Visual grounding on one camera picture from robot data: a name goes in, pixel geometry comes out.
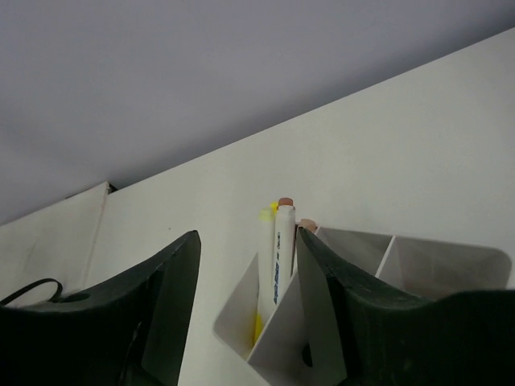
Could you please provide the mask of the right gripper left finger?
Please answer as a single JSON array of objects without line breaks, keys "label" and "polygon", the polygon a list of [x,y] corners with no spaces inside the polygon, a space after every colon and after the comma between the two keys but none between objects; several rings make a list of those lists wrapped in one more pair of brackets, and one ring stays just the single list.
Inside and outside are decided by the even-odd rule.
[{"label": "right gripper left finger", "polygon": [[1,301],[4,385],[175,385],[200,267],[190,231],[154,256],[95,286],[14,306]]}]

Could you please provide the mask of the yellow pen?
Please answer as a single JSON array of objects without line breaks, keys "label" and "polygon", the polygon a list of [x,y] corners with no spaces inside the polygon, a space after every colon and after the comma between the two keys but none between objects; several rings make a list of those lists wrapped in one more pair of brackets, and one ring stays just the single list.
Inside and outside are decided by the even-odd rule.
[{"label": "yellow pen", "polygon": [[264,324],[262,321],[262,317],[260,314],[257,314],[256,318],[255,318],[255,323],[254,323],[253,345],[255,345],[256,342],[258,341],[258,339],[262,333],[263,327],[264,327]]}]

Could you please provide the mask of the white compartment organizer box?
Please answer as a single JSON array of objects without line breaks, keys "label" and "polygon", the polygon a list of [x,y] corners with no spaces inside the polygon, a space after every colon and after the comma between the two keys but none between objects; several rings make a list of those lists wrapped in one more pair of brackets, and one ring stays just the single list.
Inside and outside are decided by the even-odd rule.
[{"label": "white compartment organizer box", "polygon": [[511,385],[514,291],[496,248],[320,228],[253,333],[251,261],[215,336],[270,385]]}]

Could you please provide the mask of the white pencil brown eraser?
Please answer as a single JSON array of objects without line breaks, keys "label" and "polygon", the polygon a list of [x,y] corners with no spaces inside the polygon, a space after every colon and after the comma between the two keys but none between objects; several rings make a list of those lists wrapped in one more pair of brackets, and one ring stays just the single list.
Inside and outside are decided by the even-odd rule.
[{"label": "white pencil brown eraser", "polygon": [[278,201],[274,223],[274,303],[279,304],[290,282],[295,250],[294,200],[283,197]]}]

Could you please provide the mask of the white pencil yellow tip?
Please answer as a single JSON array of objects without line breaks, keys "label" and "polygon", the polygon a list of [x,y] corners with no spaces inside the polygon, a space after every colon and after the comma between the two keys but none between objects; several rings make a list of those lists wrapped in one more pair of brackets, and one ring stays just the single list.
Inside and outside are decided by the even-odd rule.
[{"label": "white pencil yellow tip", "polygon": [[258,276],[259,295],[257,311],[263,324],[272,315],[274,303],[274,210],[265,207],[260,210],[258,224]]}]

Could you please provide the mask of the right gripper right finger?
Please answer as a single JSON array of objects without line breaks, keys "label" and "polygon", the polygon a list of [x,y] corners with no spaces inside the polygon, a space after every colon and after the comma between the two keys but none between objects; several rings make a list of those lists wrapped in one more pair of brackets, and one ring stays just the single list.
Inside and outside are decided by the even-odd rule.
[{"label": "right gripper right finger", "polygon": [[511,385],[514,293],[408,294],[306,229],[298,275],[318,385]]}]

